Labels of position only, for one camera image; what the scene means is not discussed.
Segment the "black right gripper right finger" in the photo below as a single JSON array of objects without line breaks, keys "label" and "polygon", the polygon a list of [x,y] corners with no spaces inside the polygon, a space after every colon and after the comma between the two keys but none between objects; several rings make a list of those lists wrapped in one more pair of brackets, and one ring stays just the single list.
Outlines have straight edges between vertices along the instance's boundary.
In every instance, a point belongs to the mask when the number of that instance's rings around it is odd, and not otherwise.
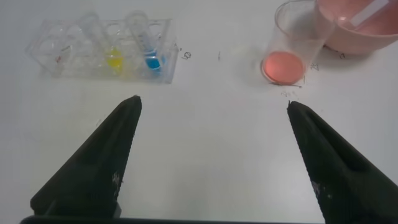
[{"label": "black right gripper right finger", "polygon": [[326,223],[397,223],[397,185],[311,108],[287,114]]}]

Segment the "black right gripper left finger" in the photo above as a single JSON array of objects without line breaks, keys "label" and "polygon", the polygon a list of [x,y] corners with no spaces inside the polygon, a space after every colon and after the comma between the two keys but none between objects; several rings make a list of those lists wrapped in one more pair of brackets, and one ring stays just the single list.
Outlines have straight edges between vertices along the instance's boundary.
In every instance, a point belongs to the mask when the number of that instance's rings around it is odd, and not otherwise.
[{"label": "black right gripper left finger", "polygon": [[141,110],[137,95],[118,104],[31,198],[35,215],[114,217]]}]

